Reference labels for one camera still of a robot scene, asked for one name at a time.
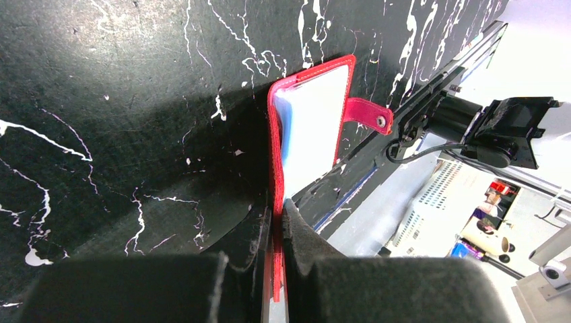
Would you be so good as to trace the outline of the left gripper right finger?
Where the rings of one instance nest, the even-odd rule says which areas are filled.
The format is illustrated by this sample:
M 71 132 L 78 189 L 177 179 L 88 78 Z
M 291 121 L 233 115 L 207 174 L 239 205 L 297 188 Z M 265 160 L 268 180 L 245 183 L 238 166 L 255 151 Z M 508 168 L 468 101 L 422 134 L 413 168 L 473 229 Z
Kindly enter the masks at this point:
M 289 322 L 507 322 L 485 273 L 458 258 L 352 258 L 290 199 L 282 214 Z

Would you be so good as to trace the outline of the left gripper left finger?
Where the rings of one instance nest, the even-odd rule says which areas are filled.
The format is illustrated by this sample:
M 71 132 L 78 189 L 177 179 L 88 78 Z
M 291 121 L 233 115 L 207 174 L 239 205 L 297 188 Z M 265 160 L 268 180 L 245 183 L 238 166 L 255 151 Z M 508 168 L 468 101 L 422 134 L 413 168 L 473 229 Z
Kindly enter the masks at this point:
M 18 321 L 266 321 L 271 217 L 253 206 L 200 254 L 62 262 L 34 285 Z

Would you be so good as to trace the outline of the red card holder wallet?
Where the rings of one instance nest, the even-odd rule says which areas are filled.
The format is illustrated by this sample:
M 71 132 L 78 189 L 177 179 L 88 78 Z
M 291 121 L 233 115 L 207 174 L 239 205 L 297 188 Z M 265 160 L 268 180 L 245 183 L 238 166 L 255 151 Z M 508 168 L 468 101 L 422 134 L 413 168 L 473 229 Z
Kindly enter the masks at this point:
M 284 278 L 281 220 L 287 198 L 337 162 L 343 125 L 358 122 L 390 135 L 393 112 L 349 95 L 356 57 L 345 55 L 276 81 L 267 95 L 272 210 L 272 296 L 280 301 Z

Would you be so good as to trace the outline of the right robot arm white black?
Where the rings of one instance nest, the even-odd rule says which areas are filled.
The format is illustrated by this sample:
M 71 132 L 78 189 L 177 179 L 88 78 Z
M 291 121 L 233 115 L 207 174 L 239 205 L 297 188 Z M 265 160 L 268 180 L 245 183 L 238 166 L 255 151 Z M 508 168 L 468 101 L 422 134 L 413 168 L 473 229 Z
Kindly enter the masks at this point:
M 459 144 L 461 155 L 469 159 L 495 168 L 536 170 L 532 140 L 542 138 L 540 122 L 561 106 L 553 97 L 515 97 L 483 107 L 448 96 L 429 115 L 424 130 Z

